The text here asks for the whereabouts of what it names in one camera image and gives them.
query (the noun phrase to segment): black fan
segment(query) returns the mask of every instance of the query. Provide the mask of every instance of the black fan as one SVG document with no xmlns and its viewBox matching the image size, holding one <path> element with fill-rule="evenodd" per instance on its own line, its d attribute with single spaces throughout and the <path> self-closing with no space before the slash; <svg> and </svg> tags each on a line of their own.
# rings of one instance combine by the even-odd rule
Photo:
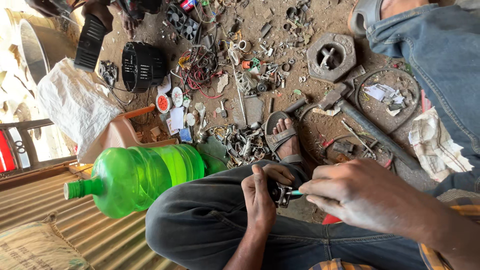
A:
<svg viewBox="0 0 480 270">
<path fill-rule="evenodd" d="M 179 5 L 171 4 L 167 9 L 167 21 L 172 24 L 177 31 L 182 30 L 183 24 L 188 20 L 188 15 Z"/>
<path fill-rule="evenodd" d="M 182 36 L 184 36 L 189 42 L 196 44 L 199 33 L 199 24 L 192 19 L 188 19 L 181 30 Z"/>
</svg>

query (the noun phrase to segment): dirt floor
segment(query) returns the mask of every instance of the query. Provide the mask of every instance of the dirt floor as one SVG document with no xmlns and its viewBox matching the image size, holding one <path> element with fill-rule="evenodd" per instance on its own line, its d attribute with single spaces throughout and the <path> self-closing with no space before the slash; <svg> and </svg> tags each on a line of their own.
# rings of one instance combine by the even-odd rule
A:
<svg viewBox="0 0 480 270">
<path fill-rule="evenodd" d="M 239 3 L 236 4 L 235 1 L 230 2 L 234 2 L 234 6 L 228 7 L 227 11 L 221 15 L 220 19 L 218 19 L 218 22 L 222 24 L 224 28 L 228 28 L 232 24 L 234 18 L 237 16 L 243 18 L 244 22 L 240 24 L 239 29 L 241 30 L 242 38 L 249 40 L 252 43 L 252 50 L 261 51 L 259 44 L 263 41 L 266 41 L 269 46 L 273 45 L 274 47 L 277 47 L 280 42 L 285 42 L 288 38 L 289 33 L 282 31 L 281 27 L 285 23 L 285 14 L 287 8 L 294 6 L 297 2 L 296 0 L 250 0 L 249 4 L 245 8 L 241 7 L 241 3 L 243 1 L 239 1 Z M 353 3 L 354 0 L 341 0 L 338 4 L 335 4 L 334 0 L 313 0 L 310 8 L 306 12 L 307 21 L 310 19 L 312 20 L 311 26 L 308 29 L 303 29 L 303 31 L 313 33 L 310 43 L 304 47 L 285 49 L 284 51 L 286 52 L 286 55 L 284 56 L 281 53 L 278 53 L 276 55 L 277 57 L 275 55 L 270 58 L 259 57 L 261 60 L 280 64 L 286 62 L 290 58 L 296 59 L 296 62 L 292 65 L 290 75 L 286 81 L 286 87 L 279 87 L 276 89 L 276 91 L 265 92 L 259 96 L 259 99 L 263 101 L 264 104 L 263 115 L 261 116 L 263 121 L 266 121 L 268 117 L 268 103 L 270 98 L 275 99 L 274 110 L 283 110 L 300 97 L 293 92 L 295 89 L 298 89 L 302 94 L 306 94 L 314 100 L 319 101 L 329 90 L 333 88 L 332 84 L 314 80 L 308 76 L 309 73 L 307 69 L 307 60 L 302 56 L 301 52 L 312 45 L 325 32 L 351 35 L 347 28 L 347 17 L 350 9 L 353 6 Z M 147 14 L 144 21 L 135 31 L 134 40 L 147 42 L 155 47 L 161 48 L 166 53 L 167 58 L 170 60 L 170 70 L 175 69 L 179 57 L 183 52 L 188 51 L 188 49 L 191 47 L 191 44 L 183 38 L 180 38 L 177 44 L 171 40 L 170 37 L 174 32 L 173 28 L 171 26 L 165 26 L 162 23 L 165 20 L 166 8 L 167 5 L 164 4 L 159 14 Z M 264 13 L 267 11 L 267 9 L 270 9 L 273 13 L 273 16 L 268 20 L 264 19 Z M 193 10 L 190 15 L 195 19 L 198 18 L 195 10 Z M 260 42 L 260 29 L 267 21 L 270 22 L 273 28 L 264 39 L 261 39 Z M 203 23 L 203 33 L 212 27 L 212 24 Z M 120 68 L 123 46 L 127 41 L 130 40 L 128 40 L 127 35 L 122 30 L 120 19 L 117 15 L 115 15 L 113 29 L 113 32 L 109 33 L 104 39 L 103 49 L 99 59 L 110 60 Z M 70 25 L 70 27 L 68 27 L 66 30 L 68 30 L 73 39 L 75 39 L 75 36 L 78 35 L 78 28 L 74 25 Z M 218 38 L 229 40 L 227 37 L 225 37 L 222 31 L 218 32 Z M 383 67 L 397 66 L 400 69 L 406 69 L 406 65 L 403 63 L 402 59 L 393 60 L 384 55 L 373 53 L 369 49 L 368 40 L 365 38 L 355 37 L 355 49 L 357 55 L 357 65 L 361 64 L 367 73 Z M 229 74 L 233 74 L 231 66 L 222 66 L 222 68 Z M 299 82 L 299 77 L 301 76 L 307 77 L 306 82 Z M 205 88 L 204 92 L 210 96 L 217 95 L 217 82 L 217 78 L 213 79 L 211 87 Z M 413 91 L 412 82 L 397 72 L 379 73 L 367 80 L 365 82 L 365 86 L 376 83 L 388 85 L 394 89 L 399 89 L 402 93 L 412 93 Z M 172 76 L 172 87 L 179 85 L 180 80 Z M 124 88 L 121 74 L 116 87 Z M 116 93 L 124 101 L 133 98 L 132 103 L 128 106 L 125 106 L 127 111 L 145 107 L 150 103 L 154 103 L 154 100 L 157 96 L 156 89 L 151 89 L 147 93 L 137 95 L 118 90 L 116 90 Z M 207 126 L 234 123 L 234 118 L 232 117 L 233 113 L 230 113 L 226 119 L 222 119 L 221 117 L 213 117 L 213 112 L 217 107 L 220 107 L 219 101 L 222 98 L 228 99 L 226 102 L 228 107 L 235 107 L 236 109 L 239 108 L 239 104 L 236 102 L 238 101 L 238 94 L 234 86 L 233 78 L 229 79 L 229 84 L 225 87 L 225 90 L 222 94 L 223 96 L 221 98 L 211 99 L 204 97 L 199 92 L 193 93 L 189 112 L 193 111 L 195 103 L 203 102 L 207 111 L 205 116 L 205 119 L 208 122 Z M 372 97 L 364 95 L 363 92 L 360 92 L 360 103 L 369 118 L 384 131 L 390 131 L 396 125 L 396 123 L 402 120 L 410 112 L 410 110 L 415 110 L 415 108 L 412 106 L 412 101 L 410 101 L 406 109 L 403 109 L 396 116 L 390 116 L 386 112 L 386 104 L 380 103 Z M 415 114 L 417 115 L 420 111 L 420 108 L 416 108 Z M 158 114 L 150 113 L 148 116 L 139 116 L 135 118 L 135 120 L 139 123 L 145 123 L 133 124 L 136 131 L 143 132 L 143 142 L 152 142 L 150 137 L 150 129 L 161 125 Z M 330 140 L 339 135 L 348 134 L 348 131 L 340 123 L 341 120 L 345 120 L 355 131 L 359 133 L 364 132 L 363 129 L 355 123 L 355 121 L 343 113 L 339 113 L 336 116 L 331 117 L 315 112 L 309 112 L 305 118 L 305 121 L 300 125 L 300 135 L 305 142 L 305 147 L 312 154 L 314 154 L 317 159 L 323 159 L 323 157 L 320 156 L 320 146 L 322 142 L 325 140 Z M 242 117 L 237 117 L 237 122 L 237 124 L 243 125 Z M 397 131 L 393 132 L 391 136 L 400 144 L 400 146 L 404 147 L 410 154 L 413 154 L 413 150 L 408 142 L 410 125 L 411 122 L 409 121 Z M 164 134 L 159 139 L 167 139 L 168 137 L 169 136 L 167 134 Z M 351 138 L 348 138 L 347 140 L 357 145 L 355 153 L 358 153 L 361 150 L 362 147 L 358 140 Z M 338 153 L 328 149 L 327 159 L 329 161 L 336 163 L 337 155 Z M 384 164 L 388 159 L 386 154 L 377 153 L 377 155 L 381 164 Z M 435 185 L 434 182 L 428 178 L 425 172 L 412 172 L 400 161 L 396 161 L 395 164 L 397 165 L 396 167 L 399 175 L 409 181 L 409 183 L 416 188 L 425 190 L 432 188 Z M 308 203 L 304 198 L 291 202 L 288 209 L 279 210 L 279 213 L 308 222 L 320 222 L 324 216 L 321 211 L 317 210 L 316 207 L 312 206 L 312 204 Z"/>
</svg>

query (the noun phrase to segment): blue jeans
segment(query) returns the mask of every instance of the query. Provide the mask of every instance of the blue jeans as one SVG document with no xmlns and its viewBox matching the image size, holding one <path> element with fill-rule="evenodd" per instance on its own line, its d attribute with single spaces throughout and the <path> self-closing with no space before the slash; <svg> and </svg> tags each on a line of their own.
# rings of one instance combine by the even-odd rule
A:
<svg viewBox="0 0 480 270">
<path fill-rule="evenodd" d="M 426 5 L 379 21 L 367 34 L 374 52 L 405 57 L 412 65 L 453 140 L 464 147 L 462 154 L 475 166 L 472 172 L 449 176 L 435 193 L 451 188 L 476 191 L 480 20 L 455 6 Z M 295 186 L 309 180 L 298 167 L 284 165 L 295 176 Z M 240 183 L 251 174 L 250 165 L 242 166 L 167 190 L 147 212 L 150 247 L 191 270 L 222 269 L 245 233 L 247 213 Z M 263 269 L 307 270 L 333 258 L 379 270 L 426 269 L 418 244 L 411 239 L 344 223 L 323 226 L 283 216 L 277 216 L 268 236 Z"/>
</svg>

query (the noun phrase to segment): hexagonal metal block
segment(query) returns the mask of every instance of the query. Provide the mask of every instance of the hexagonal metal block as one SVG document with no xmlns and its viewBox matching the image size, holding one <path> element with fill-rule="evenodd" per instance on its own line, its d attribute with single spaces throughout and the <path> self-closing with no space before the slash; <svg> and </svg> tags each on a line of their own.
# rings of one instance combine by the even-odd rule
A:
<svg viewBox="0 0 480 270">
<path fill-rule="evenodd" d="M 322 48 L 328 51 L 335 48 L 339 64 L 331 69 L 321 65 L 324 58 Z M 334 84 L 357 64 L 353 38 L 342 34 L 325 33 L 307 50 L 307 60 L 310 77 Z"/>
</svg>

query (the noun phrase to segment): corrugated metal sheet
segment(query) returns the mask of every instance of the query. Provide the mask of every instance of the corrugated metal sheet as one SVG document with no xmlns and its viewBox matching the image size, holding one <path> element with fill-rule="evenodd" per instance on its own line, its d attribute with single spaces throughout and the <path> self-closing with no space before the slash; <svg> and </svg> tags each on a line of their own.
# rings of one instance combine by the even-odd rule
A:
<svg viewBox="0 0 480 270">
<path fill-rule="evenodd" d="M 91 195 L 65 200 L 63 184 L 77 179 L 64 172 L 0 192 L 0 232 L 43 220 L 56 210 L 58 229 L 96 270 L 185 269 L 148 247 L 146 211 L 116 220 L 102 214 Z"/>
</svg>

